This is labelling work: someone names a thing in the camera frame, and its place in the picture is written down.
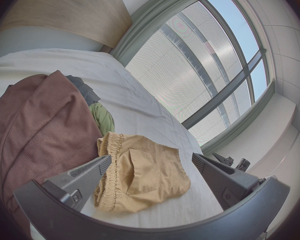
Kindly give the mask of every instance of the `mattress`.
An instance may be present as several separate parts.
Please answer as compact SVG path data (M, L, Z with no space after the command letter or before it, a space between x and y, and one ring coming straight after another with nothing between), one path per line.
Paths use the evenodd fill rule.
M193 152L202 154L196 139L111 55L66 49L8 54L0 58L0 97L8 85L34 74L50 74L56 70L80 77L93 88L112 114L117 133L143 135L179 149L181 164L191 180L191 187L183 196L169 198L136 213L96 210L90 197L81 211L83 214L122 226L163 228L198 222L222 212L191 162Z

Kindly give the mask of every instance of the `gray garment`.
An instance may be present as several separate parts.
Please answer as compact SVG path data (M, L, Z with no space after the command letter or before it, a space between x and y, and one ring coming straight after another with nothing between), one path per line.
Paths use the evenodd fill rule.
M78 88L78 90L86 100L88 106L100 100L98 95L94 93L93 89L85 84L80 77L67 75L66 78L68 78L70 82L72 82L74 86Z

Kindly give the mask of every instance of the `green garment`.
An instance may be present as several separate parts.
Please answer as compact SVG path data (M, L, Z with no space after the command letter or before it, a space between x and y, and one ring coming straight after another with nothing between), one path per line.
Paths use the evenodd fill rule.
M115 122L113 121L112 115L100 102L92 103L89 109L102 136L105 136L107 132L115 131Z

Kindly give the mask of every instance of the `clothing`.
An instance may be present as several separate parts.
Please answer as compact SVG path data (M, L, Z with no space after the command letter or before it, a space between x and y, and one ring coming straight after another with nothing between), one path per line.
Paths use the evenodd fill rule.
M25 78L0 97L0 200L28 235L13 191L96 158L100 137L80 91L59 70Z
M108 212L137 212L190 188L178 150L141 135L108 132L97 141L99 156L111 155L94 191L94 205Z
M113 121L111 114L100 102L91 104L89 109L102 136L105 136L107 132L115 131L115 122Z
M98 95L94 93L93 89L87 84L85 84L80 77L67 75L66 78L68 78L70 82L72 82L73 85L78 88L78 90L86 100L88 106L100 100Z

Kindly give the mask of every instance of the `pocket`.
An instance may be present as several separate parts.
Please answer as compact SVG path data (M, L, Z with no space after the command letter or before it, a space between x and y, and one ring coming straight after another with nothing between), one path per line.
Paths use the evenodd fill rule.
M157 188L157 171L153 157L148 152L129 149L133 164L133 180L127 190L127 195L141 194Z

